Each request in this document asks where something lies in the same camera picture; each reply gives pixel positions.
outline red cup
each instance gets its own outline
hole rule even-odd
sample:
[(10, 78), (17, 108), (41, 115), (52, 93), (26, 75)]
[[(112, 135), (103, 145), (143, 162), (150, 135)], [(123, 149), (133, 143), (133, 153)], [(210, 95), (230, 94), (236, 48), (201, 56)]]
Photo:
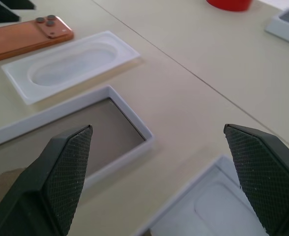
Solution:
[(207, 0), (211, 5), (227, 11), (246, 11), (253, 0)]

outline orange phone case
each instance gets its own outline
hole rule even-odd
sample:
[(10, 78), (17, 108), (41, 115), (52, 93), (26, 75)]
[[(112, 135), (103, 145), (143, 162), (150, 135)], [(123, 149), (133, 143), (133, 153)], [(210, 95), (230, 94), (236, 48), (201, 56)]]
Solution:
[(73, 31), (54, 15), (0, 27), (0, 60), (58, 44), (73, 37)]

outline table surface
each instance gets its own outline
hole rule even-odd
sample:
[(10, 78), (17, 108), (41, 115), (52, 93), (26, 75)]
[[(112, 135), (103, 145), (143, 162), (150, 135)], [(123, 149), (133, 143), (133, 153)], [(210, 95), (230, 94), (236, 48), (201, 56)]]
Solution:
[[(289, 142), (289, 44), (264, 33), (261, 22), (276, 9), (255, 3), (247, 13), (230, 13), (202, 0), (33, 2), (36, 11), (19, 11), (24, 21), (58, 15), (75, 40), (110, 30), (142, 57), (31, 106), (0, 68), (0, 127), (110, 84), (157, 138), (149, 154), (82, 194), (69, 235), (133, 235), (211, 161), (230, 155), (226, 123), (276, 133)], [(279, 79), (284, 73), (287, 83)], [(82, 116), (72, 114), (58, 126), (1, 145), (0, 173), (29, 165), (50, 137)]]

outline white plastic tray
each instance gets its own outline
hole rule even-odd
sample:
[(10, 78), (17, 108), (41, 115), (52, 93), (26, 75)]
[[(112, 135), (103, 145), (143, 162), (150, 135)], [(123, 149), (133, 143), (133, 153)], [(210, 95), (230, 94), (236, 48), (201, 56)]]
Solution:
[(2, 66), (26, 104), (139, 57), (140, 54), (106, 31)]
[(272, 17), (271, 22), (267, 25), (265, 30), (268, 33), (274, 34), (289, 42), (289, 16), (286, 20), (283, 19), (283, 16), (287, 14), (289, 14), (289, 9)]
[(268, 236), (239, 187), (232, 160), (217, 159), (139, 229), (141, 236)]
[(151, 131), (111, 86), (105, 86), (86, 94), (76, 96), (46, 110), (43, 110), (33, 116), (0, 128), (0, 144), (37, 129), (54, 120), (62, 118), (68, 114), (79, 111), (106, 98), (110, 98), (115, 102), (116, 106), (121, 110), (121, 112), (124, 113), (128, 120), (142, 135), (145, 141), (129, 152), (125, 153), (116, 161), (110, 163), (100, 171), (89, 176), (86, 179), (86, 183), (84, 185), (84, 188), (86, 189), (95, 181), (115, 171), (121, 166), (127, 164), (132, 159), (146, 152), (152, 147), (154, 141), (154, 136)]

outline gray surface inside tray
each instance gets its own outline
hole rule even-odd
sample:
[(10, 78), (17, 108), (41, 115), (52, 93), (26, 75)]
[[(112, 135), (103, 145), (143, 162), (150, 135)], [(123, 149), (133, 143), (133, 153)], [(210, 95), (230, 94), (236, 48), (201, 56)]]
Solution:
[(27, 167), (40, 155), (54, 135), (84, 124), (91, 124), (93, 127), (86, 176), (145, 141), (116, 104), (108, 98), (0, 145), (0, 162), (7, 162), (4, 168), (0, 167), (0, 174)]
[(110, 99), (89, 109), (93, 136), (87, 164), (89, 176), (144, 142), (144, 138)]

